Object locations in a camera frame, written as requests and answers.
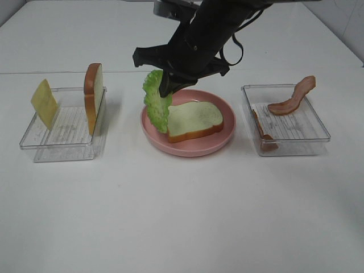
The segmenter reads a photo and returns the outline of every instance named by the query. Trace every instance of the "white bread slice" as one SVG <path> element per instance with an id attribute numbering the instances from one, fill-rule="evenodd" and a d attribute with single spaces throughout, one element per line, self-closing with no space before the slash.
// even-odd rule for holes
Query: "white bread slice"
<path id="1" fill-rule="evenodd" d="M 168 108 L 168 141 L 180 142 L 201 138 L 220 132 L 224 118 L 219 110 L 208 101 L 191 101 Z"/>
<path id="2" fill-rule="evenodd" d="M 102 64 L 90 64 L 84 82 L 85 110 L 89 126 L 89 134 L 92 135 L 95 129 L 96 118 L 102 94 L 104 92 L 104 83 L 102 78 Z"/>

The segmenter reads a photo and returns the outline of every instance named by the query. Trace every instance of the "black cable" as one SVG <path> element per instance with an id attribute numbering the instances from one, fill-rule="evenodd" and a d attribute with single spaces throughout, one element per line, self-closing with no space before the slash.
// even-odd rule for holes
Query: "black cable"
<path id="1" fill-rule="evenodd" d="M 246 22 L 245 24 L 241 25 L 240 27 L 238 27 L 238 29 L 235 31 L 235 33 L 237 33 L 238 31 L 242 30 L 243 28 L 247 27 L 248 25 L 252 24 L 252 22 L 254 22 L 255 20 L 257 20 L 262 14 L 263 14 L 264 10 L 260 10 L 255 17 L 253 17 L 252 19 L 250 19 L 248 22 Z M 238 41 L 238 39 L 236 38 L 235 36 L 235 33 L 233 34 L 232 38 L 233 38 L 233 42 L 234 44 L 236 44 L 240 49 L 241 49 L 241 57 L 240 59 L 234 63 L 234 64 L 231 64 L 229 63 L 226 59 L 225 59 L 225 56 L 224 56 L 224 47 L 222 47 L 219 51 L 219 54 L 220 54 L 220 58 L 221 60 L 225 61 L 228 66 L 232 67 L 234 65 L 237 65 L 238 63 L 241 62 L 241 60 L 243 59 L 244 57 L 244 47 L 243 45 Z"/>

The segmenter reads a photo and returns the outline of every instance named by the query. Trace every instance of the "white table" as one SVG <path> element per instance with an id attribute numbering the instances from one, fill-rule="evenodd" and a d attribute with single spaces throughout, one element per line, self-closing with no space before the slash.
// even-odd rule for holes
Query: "white table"
<path id="1" fill-rule="evenodd" d="M 259 157 L 240 86 L 312 74 L 309 99 L 331 133 L 328 153 Z M 144 136 L 145 75 L 104 74 L 101 156 L 38 164 L 18 146 L 32 93 L 44 77 L 72 87 L 84 74 L 0 76 L 0 272 L 362 272 L 361 69 L 243 69 L 201 80 L 197 88 L 231 104 L 237 129 L 222 150 L 195 159 Z"/>
<path id="2" fill-rule="evenodd" d="M 0 73 L 135 68 L 135 47 L 166 44 L 177 21 L 153 14 L 152 2 L 31 1 L 0 28 Z M 243 62 L 232 69 L 359 68 L 362 62 L 303 4 L 274 4 L 237 34 Z M 225 55 L 240 57 L 230 41 Z"/>

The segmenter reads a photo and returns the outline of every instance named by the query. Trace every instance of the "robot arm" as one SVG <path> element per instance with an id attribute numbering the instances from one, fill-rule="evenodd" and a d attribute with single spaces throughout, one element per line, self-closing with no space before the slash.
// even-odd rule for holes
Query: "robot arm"
<path id="1" fill-rule="evenodd" d="M 168 44 L 136 48 L 134 64 L 163 70 L 159 87 L 162 97 L 194 85 L 202 77 L 216 73 L 224 76 L 229 65 L 215 55 L 246 19 L 273 3 L 301 1 L 203 0 L 201 5 L 184 0 L 155 1 L 155 14 L 179 20 L 180 24 Z"/>

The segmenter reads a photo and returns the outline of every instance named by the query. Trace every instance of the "white wall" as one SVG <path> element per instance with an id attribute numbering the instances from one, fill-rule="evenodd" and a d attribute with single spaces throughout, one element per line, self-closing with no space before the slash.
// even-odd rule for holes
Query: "white wall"
<path id="1" fill-rule="evenodd" d="M 16 13 L 26 0 L 0 0 L 0 26 Z"/>
<path id="2" fill-rule="evenodd" d="M 322 0 L 306 6 L 364 61 L 364 0 Z"/>

